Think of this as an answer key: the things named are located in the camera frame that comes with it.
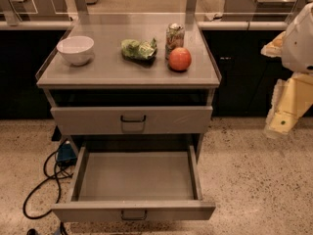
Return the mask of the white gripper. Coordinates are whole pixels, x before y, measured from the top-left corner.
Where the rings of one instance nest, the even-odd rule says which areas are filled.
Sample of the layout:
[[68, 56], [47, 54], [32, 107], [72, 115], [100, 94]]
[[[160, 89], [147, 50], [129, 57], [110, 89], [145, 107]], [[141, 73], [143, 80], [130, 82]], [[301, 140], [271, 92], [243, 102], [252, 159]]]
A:
[[313, 72], [313, 3], [305, 5], [286, 32], [264, 45], [260, 53], [270, 58], [282, 56], [283, 66], [295, 71], [274, 86], [264, 133], [275, 139], [288, 135], [313, 105], [313, 75], [306, 74]]

